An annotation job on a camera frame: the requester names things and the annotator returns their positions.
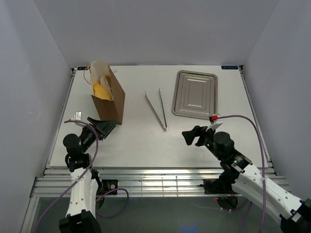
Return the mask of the breaded oval fake bread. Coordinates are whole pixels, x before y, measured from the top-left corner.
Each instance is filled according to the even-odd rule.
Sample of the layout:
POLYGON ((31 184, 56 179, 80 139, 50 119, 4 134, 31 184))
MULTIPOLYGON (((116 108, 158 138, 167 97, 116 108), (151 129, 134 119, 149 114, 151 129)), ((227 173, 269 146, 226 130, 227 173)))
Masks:
POLYGON ((99 83, 93 84, 94 96, 102 100, 112 100, 111 94, 106 91, 99 83))

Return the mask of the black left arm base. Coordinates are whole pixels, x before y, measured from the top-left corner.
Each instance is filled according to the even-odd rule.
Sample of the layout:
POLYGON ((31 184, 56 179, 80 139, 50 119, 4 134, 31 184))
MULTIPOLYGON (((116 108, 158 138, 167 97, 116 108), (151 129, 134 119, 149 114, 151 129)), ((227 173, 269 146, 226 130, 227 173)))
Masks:
POLYGON ((108 179, 108 180, 101 180, 100 186, 97 190, 97 195, 103 195, 110 190, 118 188, 118 180, 115 179, 108 179))

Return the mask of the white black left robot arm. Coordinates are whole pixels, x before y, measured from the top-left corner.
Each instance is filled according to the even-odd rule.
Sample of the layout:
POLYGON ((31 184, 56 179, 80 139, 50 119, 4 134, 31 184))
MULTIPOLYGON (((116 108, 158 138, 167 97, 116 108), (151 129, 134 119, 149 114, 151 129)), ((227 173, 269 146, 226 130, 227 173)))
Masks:
POLYGON ((96 219, 96 195, 103 189, 103 182, 96 169, 92 167, 94 156, 87 153, 95 143, 98 151, 99 141, 116 127, 116 121, 101 121, 88 117, 89 123, 83 125, 79 136, 67 134, 63 139, 66 148, 66 165, 70 171, 71 185, 69 207, 66 216, 59 220, 62 233, 100 233, 101 227, 96 219))

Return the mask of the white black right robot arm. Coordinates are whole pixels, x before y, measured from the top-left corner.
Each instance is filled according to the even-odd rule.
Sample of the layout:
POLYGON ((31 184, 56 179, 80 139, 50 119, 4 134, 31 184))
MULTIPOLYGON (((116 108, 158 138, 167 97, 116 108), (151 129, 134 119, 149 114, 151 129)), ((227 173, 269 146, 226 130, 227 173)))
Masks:
POLYGON ((309 233, 311 231, 311 200, 292 195, 262 172, 249 158, 235 149, 234 141, 225 132, 212 127, 195 126, 182 135, 187 145, 197 137, 197 147, 205 146, 219 161, 223 173, 219 176, 220 189, 234 191, 263 209, 284 233, 309 233))

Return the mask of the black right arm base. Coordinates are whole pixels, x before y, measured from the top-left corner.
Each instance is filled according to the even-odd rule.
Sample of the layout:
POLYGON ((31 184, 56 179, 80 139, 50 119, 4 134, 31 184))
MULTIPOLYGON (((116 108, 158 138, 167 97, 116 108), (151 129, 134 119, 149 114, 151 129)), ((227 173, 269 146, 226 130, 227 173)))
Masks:
POLYGON ((205 194, 235 194, 231 184, 217 179, 203 179, 203 183, 199 187, 204 188, 205 194))

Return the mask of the long white fake bread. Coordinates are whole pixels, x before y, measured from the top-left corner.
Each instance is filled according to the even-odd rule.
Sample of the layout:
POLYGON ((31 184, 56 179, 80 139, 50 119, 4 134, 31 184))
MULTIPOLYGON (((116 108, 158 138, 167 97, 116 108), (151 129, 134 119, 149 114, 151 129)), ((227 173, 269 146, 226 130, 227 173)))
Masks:
POLYGON ((103 87, 103 89, 105 89, 107 92, 111 92, 112 91, 112 87, 109 84, 109 81, 108 81, 106 76, 102 76, 100 78, 100 83, 101 83, 101 86, 103 87))

